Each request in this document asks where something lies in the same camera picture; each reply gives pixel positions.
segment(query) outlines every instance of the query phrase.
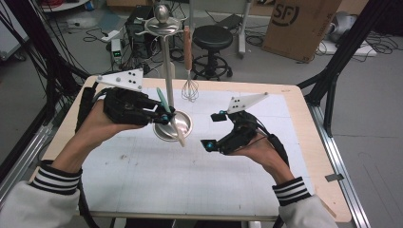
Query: floor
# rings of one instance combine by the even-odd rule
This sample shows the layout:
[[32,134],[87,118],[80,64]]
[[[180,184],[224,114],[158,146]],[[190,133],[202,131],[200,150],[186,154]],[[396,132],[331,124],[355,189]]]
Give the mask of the floor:
[[[70,15],[96,18],[104,31],[119,28],[128,15],[127,11],[109,11],[102,6],[93,12],[82,9],[57,14],[58,20]],[[202,23],[212,23],[203,11],[197,15]],[[213,14],[216,19],[222,15]],[[251,17],[247,27],[265,31],[266,17]],[[64,32],[64,38],[77,61],[93,74],[110,70],[110,57],[106,45],[101,42],[84,42],[85,29]],[[246,54],[237,55],[238,38],[234,44],[221,52],[232,67],[231,78],[223,81],[262,84],[296,85],[319,73],[332,56],[317,55],[310,64],[300,64],[246,45]],[[403,47],[403,38],[393,38]],[[194,48],[198,56],[201,50]],[[333,133],[337,147],[344,160],[355,190],[372,227],[403,227],[403,52],[377,54],[365,62],[352,60],[342,71],[336,89]],[[149,63],[151,67],[158,64]],[[176,77],[185,78],[182,63],[174,62]],[[147,77],[159,77],[159,68]],[[0,65],[0,162],[18,142],[40,108],[45,103],[45,93],[30,60],[8,60]],[[97,218],[101,227],[109,227],[110,218]],[[190,227],[192,221],[181,221],[179,227]],[[339,227],[355,227],[352,222]],[[68,227],[86,227],[81,218],[74,218]]]

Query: black cable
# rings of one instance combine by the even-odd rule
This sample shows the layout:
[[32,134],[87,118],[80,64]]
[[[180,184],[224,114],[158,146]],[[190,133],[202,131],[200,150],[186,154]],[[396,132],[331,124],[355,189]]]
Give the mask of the black cable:
[[[36,14],[39,15],[40,11],[37,8],[34,8],[36,11]],[[70,59],[70,62],[75,66],[75,63],[78,64],[78,66],[80,66],[80,68],[89,75],[89,72],[77,61],[77,59],[71,54],[71,52],[69,51],[68,47],[67,47],[67,43],[65,40],[65,37],[63,36],[63,32],[60,30],[59,27],[59,22],[54,19],[54,22],[56,24],[56,27],[58,28],[58,31],[60,33],[60,36],[62,37],[62,41],[59,39],[59,35],[56,34],[55,30],[53,29],[53,26],[51,25],[51,23],[48,20],[45,20],[45,22],[47,23],[48,27],[50,28],[50,30],[53,32],[53,34],[55,35],[56,40],[58,41],[60,47],[62,48],[62,51],[65,53],[65,56],[67,58]]]
[[183,17],[186,17],[186,14],[184,14],[183,9],[182,9],[182,3],[179,4],[179,9],[181,10]]
[[180,5],[181,5],[181,3],[178,3],[178,6],[176,8],[173,8],[175,6],[175,4],[174,4],[174,6],[172,6],[172,12],[174,12]]
[[[403,48],[400,48],[397,42],[393,40],[392,35],[380,34],[374,31],[370,32],[370,34],[366,39],[366,42],[368,44],[363,43],[360,46],[360,48],[371,47],[371,49],[363,56],[353,56],[352,57],[353,60],[358,61],[360,63],[364,63],[370,56],[371,51],[375,51],[376,53],[381,54],[392,54],[394,50],[403,50]],[[321,42],[321,44],[324,46],[325,50],[322,51],[318,47],[316,55],[318,56],[333,55],[327,53],[327,47],[323,42]]]
[[47,26],[48,26],[47,33],[50,36],[50,38],[59,37],[66,32],[68,32],[68,34],[77,33],[77,32],[71,32],[68,29],[68,24],[66,22],[59,22],[59,24],[61,24],[62,26],[57,28],[55,25],[52,25],[51,22],[47,22]]
[[125,62],[122,63],[122,69],[130,69],[130,68],[131,68],[131,66],[129,66],[128,64],[131,63],[131,61],[132,61],[132,59],[133,59],[133,56],[134,56],[134,51],[133,51],[133,46],[132,46],[132,40],[129,40],[129,41],[127,42],[126,47],[130,47],[131,53],[130,53],[128,59],[127,59]]
[[84,37],[84,38],[83,38],[83,41],[84,41],[84,42],[101,41],[101,42],[104,43],[103,40],[99,39],[99,38],[98,38],[97,36],[95,36],[94,34],[90,34],[91,31],[95,31],[95,30],[99,30],[104,36],[107,36],[107,33],[106,33],[106,32],[103,32],[101,28],[93,28],[93,29],[90,29],[90,30],[87,30],[87,31],[86,31],[86,34],[87,34],[88,36]]
[[56,46],[53,45],[48,36],[43,21],[38,18],[38,11],[32,7],[35,6],[35,4],[30,1],[22,0],[5,0],[5,2],[26,32],[27,36],[30,38],[35,46],[35,50],[31,49],[17,32],[12,32],[13,28],[10,29],[11,34],[16,37],[17,41],[19,41],[34,64],[35,69],[40,76],[41,84],[44,84],[41,76],[47,79],[47,85],[43,86],[43,88],[47,94],[48,111],[46,122],[48,122],[55,112],[54,106],[57,103],[55,98],[59,95],[63,95],[69,99],[69,95],[78,92],[79,86],[72,77],[70,70],[66,69],[66,66],[64,66],[62,61],[63,58],[60,56]]
[[256,28],[263,28],[263,27],[268,27],[269,25],[264,25],[264,26],[255,26],[255,27],[245,27],[246,29],[256,29]]
[[[288,167],[290,167],[287,152],[285,151],[284,146],[282,145],[279,138],[274,134],[270,134],[270,132],[266,129],[266,127],[263,125],[263,123],[259,119],[257,119],[257,123],[258,123],[259,129],[262,130],[264,132],[264,134],[266,134],[266,139],[270,142],[270,144],[273,145],[275,150],[280,155],[281,159],[287,164]],[[278,215],[278,217],[276,218],[276,221],[273,225],[273,228],[280,228],[283,225],[284,225],[284,221],[281,218],[281,216]]]
[[[77,124],[75,128],[75,132],[77,132],[83,122],[85,121],[86,117],[88,116],[89,112],[91,111],[94,103],[93,103],[93,98],[95,95],[96,87],[98,83],[94,83],[92,87],[85,87],[83,90],[83,95],[81,97],[81,102],[80,102],[80,108],[77,116]],[[84,220],[86,221],[86,224],[91,227],[91,228],[98,228],[98,225],[94,221],[92,215],[89,212],[89,207],[86,202],[86,194],[84,191],[83,187],[83,180],[82,177],[80,177],[77,188],[80,190],[80,198],[79,198],[79,210],[80,210],[80,215],[83,216]]]
[[183,48],[171,48],[169,56],[173,61],[181,62],[184,60]]
[[261,47],[264,42],[265,34],[263,32],[257,32],[252,30],[245,31],[245,42],[249,45]]
[[155,55],[151,56],[151,58],[150,58],[151,62],[153,62],[154,64],[160,64],[160,63],[163,62],[163,60],[161,60],[161,61],[155,61],[155,60],[153,59],[153,57],[157,56],[159,53],[161,53],[161,50],[158,50],[158,52],[155,53]]
[[160,64],[160,65],[157,65],[157,66],[152,67],[149,72],[153,71],[154,69],[156,69],[156,68],[158,68],[158,67],[160,67],[160,66],[162,66],[162,65],[163,65],[163,64]]
[[205,10],[205,13],[207,13],[207,15],[209,15],[211,17],[211,19],[213,19],[213,21],[217,24],[218,21],[216,21],[216,19],[214,19],[214,17],[207,11]]
[[169,6],[169,12],[171,14],[175,11],[174,7],[175,7],[175,1],[171,1],[171,6]]
[[[39,15],[40,14],[40,11],[37,9],[37,8],[34,8],[34,11],[36,12],[36,15]],[[56,35],[56,32],[54,31],[54,29],[53,29],[53,27],[49,24],[49,22],[48,22],[48,20],[46,20],[45,21],[46,23],[47,23],[47,25],[50,27],[50,29],[52,30],[52,32]],[[72,54],[71,54],[71,52],[68,50],[68,48],[67,48],[67,43],[66,43],[66,40],[65,40],[65,38],[64,38],[64,36],[63,36],[63,32],[60,30],[60,27],[59,27],[59,25],[58,25],[58,23],[57,23],[57,21],[55,20],[55,22],[56,22],[56,27],[57,27],[57,29],[58,29],[58,31],[59,31],[59,33],[61,34],[61,37],[62,37],[62,40],[59,38],[59,36],[57,36],[56,35],[56,40],[58,41],[58,43],[59,43],[59,45],[60,45],[60,47],[62,48],[62,51],[63,51],[63,53],[65,54],[65,56],[66,56],[66,58],[67,58],[67,60],[69,60],[68,62],[70,63],[70,64],[72,64],[74,67],[75,67],[75,65],[74,65],[74,62],[73,62],[73,56],[72,56]],[[54,66],[55,68],[56,68],[56,70],[57,70],[57,72],[58,72],[58,74],[63,74],[64,72],[64,67],[67,67],[67,65],[64,65],[63,64],[63,62],[64,62],[65,60],[61,60],[61,62],[62,63],[60,63],[60,65],[58,64],[58,65],[56,65],[56,66]]]
[[21,44],[21,46],[23,47],[23,49],[26,50],[27,55],[29,56],[29,58],[31,59],[31,61],[33,62],[36,71],[38,72],[38,74],[43,75],[46,77],[46,73],[43,70],[43,65],[39,65],[35,60],[39,59],[38,56],[35,55],[35,53],[32,53],[30,50],[30,47],[28,46],[28,44],[24,41],[24,39],[20,36],[20,34],[18,32],[16,32],[16,30],[9,24],[7,24],[7,22],[4,20],[3,18],[3,14],[0,11],[0,21],[3,22],[3,24],[5,25],[5,27],[9,30],[9,32],[16,38],[16,40]]

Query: wire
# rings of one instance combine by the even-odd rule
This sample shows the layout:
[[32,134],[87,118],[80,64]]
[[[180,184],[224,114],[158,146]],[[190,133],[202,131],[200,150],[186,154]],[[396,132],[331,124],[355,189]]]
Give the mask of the wire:
[[245,41],[249,45],[261,47],[263,45],[265,34],[263,32],[257,32],[252,30],[245,31]]
[[255,141],[252,142],[252,143],[249,143],[249,144],[247,144],[247,145],[245,145],[245,146],[242,146],[242,147],[240,147],[240,148],[234,150],[234,152],[237,152],[237,151],[239,151],[239,150],[245,149],[245,148],[247,148],[247,147],[249,147],[249,146],[251,146],[251,145],[253,145],[253,144],[255,144],[255,143],[257,143],[257,142],[259,142],[259,141],[261,141],[261,140],[264,140],[264,139],[267,139],[267,137],[261,137],[260,139],[257,139],[257,140],[255,140]]
[[213,19],[213,21],[214,21],[215,23],[218,23],[218,21],[216,21],[216,19],[214,19],[214,17],[213,17],[207,10],[205,10],[205,13],[207,13],[207,15],[210,16],[211,19]]
[[265,28],[268,27],[269,25],[263,25],[263,26],[255,26],[255,27],[245,27],[246,29],[256,29],[256,28]]
[[153,68],[151,68],[150,69],[150,72],[152,71],[152,70],[155,70],[155,71],[157,71],[158,72],[158,77],[160,77],[160,72],[157,70],[157,68],[158,67],[160,67],[160,66],[162,66],[163,64],[160,64],[160,65],[157,65],[157,66],[154,66]]
[[[352,59],[356,60],[360,63],[366,62],[368,57],[370,56],[371,52],[375,51],[376,53],[380,54],[392,54],[394,50],[403,50],[397,42],[393,39],[394,36],[392,35],[385,35],[381,33],[377,33],[371,31],[370,34],[365,39],[366,43],[363,43],[359,48],[364,47],[371,47],[367,53],[362,56],[353,56]],[[320,46],[317,48],[316,55],[323,56],[323,55],[333,55],[328,53],[328,48],[325,43],[322,41]]]
[[[56,6],[55,2],[47,2],[47,4]],[[9,8],[31,38],[30,40],[34,48],[15,30],[7,10],[5,10],[5,14],[0,14],[0,20],[21,44],[21,47],[25,50],[35,67],[41,86],[47,94],[47,122],[54,115],[54,106],[58,101],[60,105],[64,105],[64,103],[60,102],[61,96],[65,97],[67,101],[72,101],[80,87],[71,71],[68,70],[70,65],[73,66],[76,60],[69,52],[63,36],[59,38],[63,32],[57,22],[54,26],[49,20],[40,20],[38,18],[40,15],[43,16],[43,14],[36,2],[20,1],[18,5],[17,3],[10,4]],[[66,59],[60,56],[56,46],[50,40],[49,34],[51,33],[55,34],[56,40],[59,42]]]
[[46,25],[48,25],[50,27],[50,30],[53,32],[53,34],[56,37],[56,40],[58,41],[60,47],[62,47],[62,51],[64,52],[65,56],[67,59],[69,59],[69,61],[75,66],[75,63],[77,63],[78,66],[80,66],[80,68],[89,75],[89,72],[76,60],[76,58],[71,54],[71,52],[69,51],[68,47],[67,47],[67,43],[65,40],[65,37],[63,36],[63,32],[60,30],[59,27],[59,22],[56,20],[56,18],[54,18],[54,23],[56,24],[56,28],[58,29],[60,36],[61,36],[61,40],[59,39],[59,36],[56,34],[55,30],[53,29],[53,26],[50,24],[50,22],[48,20],[45,20]]
[[179,4],[179,9],[181,10],[183,17],[186,17],[186,14],[184,14],[183,9],[182,9],[182,3]]
[[96,30],[99,30],[104,36],[107,36],[107,33],[106,33],[106,32],[103,32],[101,28],[93,28],[93,29],[90,29],[90,30],[87,30],[87,31],[86,31],[86,34],[87,34],[88,36],[84,37],[84,38],[83,38],[83,41],[84,41],[84,42],[101,41],[101,42],[104,43],[103,40],[99,39],[97,36],[95,36],[94,34],[91,34],[91,33],[90,33],[91,31],[96,31]]
[[152,68],[149,72],[151,72],[152,70],[155,70],[157,72],[158,78],[161,78],[160,71],[158,71],[158,69],[156,67]]

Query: metal stand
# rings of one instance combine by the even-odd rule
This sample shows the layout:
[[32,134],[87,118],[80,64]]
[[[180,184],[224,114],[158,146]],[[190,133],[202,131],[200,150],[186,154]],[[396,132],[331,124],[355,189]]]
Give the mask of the metal stand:
[[323,126],[329,137],[332,137],[331,124],[338,76],[365,41],[371,28],[393,1],[395,0],[370,0],[329,64],[318,75],[297,85],[303,89],[315,84],[311,92],[305,95],[306,103],[310,105],[319,106],[323,96],[327,93]]
[[161,48],[163,50],[163,66],[165,68],[165,84],[166,94],[168,96],[168,104],[174,106],[174,95],[172,88],[172,71],[171,71],[171,58],[169,56],[169,41],[167,37],[160,37]]
[[245,46],[245,29],[246,29],[246,20],[249,15],[249,9],[251,8],[252,0],[247,0],[245,3],[245,9],[243,11],[243,19],[242,19],[242,27],[240,28],[239,34],[239,55],[243,58],[243,55],[246,53],[246,46]]

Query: striped sleeve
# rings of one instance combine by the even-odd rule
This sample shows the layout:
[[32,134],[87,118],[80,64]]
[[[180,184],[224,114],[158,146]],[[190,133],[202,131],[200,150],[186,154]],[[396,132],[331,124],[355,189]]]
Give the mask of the striped sleeve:
[[311,197],[302,177],[273,186],[280,206],[286,206]]
[[78,173],[67,173],[46,164],[41,164],[33,182],[29,185],[51,193],[72,195],[77,189],[82,170]]

